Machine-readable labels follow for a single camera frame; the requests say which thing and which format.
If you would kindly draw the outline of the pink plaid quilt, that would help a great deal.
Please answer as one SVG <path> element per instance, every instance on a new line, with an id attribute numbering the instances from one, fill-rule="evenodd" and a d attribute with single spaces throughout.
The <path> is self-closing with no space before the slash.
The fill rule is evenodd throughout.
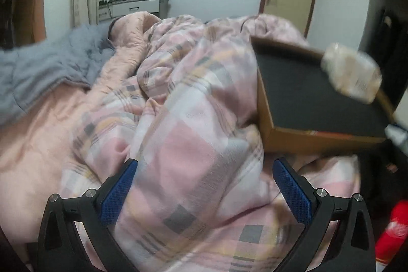
<path id="1" fill-rule="evenodd" d="M 90 89 L 60 84 L 1 125 L 1 228 L 25 255 L 52 193 L 139 166 L 113 228 L 145 271 L 266 271 L 301 232 L 263 171 L 251 37 L 305 46 L 270 15 L 209 23 L 136 13 L 111 23 L 115 54 Z"/>

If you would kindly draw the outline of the shallow cardboard tray black liner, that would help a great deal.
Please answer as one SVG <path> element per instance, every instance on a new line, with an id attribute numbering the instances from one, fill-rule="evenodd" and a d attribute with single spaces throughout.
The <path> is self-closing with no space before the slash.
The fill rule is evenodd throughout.
<path id="1" fill-rule="evenodd" d="M 258 65 L 258 127 L 265 152 L 346 155 L 386 140 L 392 107 L 380 91 L 364 104 L 336 92 L 322 71 L 322 54 L 252 37 Z"/>

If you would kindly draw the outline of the grey white desk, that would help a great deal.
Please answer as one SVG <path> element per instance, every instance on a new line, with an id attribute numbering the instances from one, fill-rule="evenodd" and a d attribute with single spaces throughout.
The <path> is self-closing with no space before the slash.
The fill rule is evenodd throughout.
<path id="1" fill-rule="evenodd" d="M 167 18 L 169 0 L 131 0 L 104 3 L 98 9 L 98 21 L 103 22 L 135 12 L 148 12 L 160 19 Z"/>

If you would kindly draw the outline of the red snack package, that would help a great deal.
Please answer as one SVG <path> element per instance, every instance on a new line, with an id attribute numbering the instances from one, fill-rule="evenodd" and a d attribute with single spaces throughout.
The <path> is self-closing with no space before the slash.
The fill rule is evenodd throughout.
<path id="1" fill-rule="evenodd" d="M 407 239 L 407 200 L 393 207 L 389 223 L 375 245 L 376 271 L 384 271 Z"/>

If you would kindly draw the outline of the wardrobe with open shelf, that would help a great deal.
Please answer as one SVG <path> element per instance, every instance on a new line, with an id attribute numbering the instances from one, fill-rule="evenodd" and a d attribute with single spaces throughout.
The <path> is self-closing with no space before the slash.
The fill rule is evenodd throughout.
<path id="1" fill-rule="evenodd" d="M 407 89 L 407 0 L 368 0 L 359 49 L 379 65 L 382 90 L 397 107 Z"/>

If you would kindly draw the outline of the grey blanket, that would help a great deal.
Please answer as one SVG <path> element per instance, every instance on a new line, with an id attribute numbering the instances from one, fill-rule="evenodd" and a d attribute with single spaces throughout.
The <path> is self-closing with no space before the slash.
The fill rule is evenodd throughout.
<path id="1" fill-rule="evenodd" d="M 1 125 L 12 124 L 60 84 L 90 89 L 115 54 L 110 22 L 1 51 Z"/>

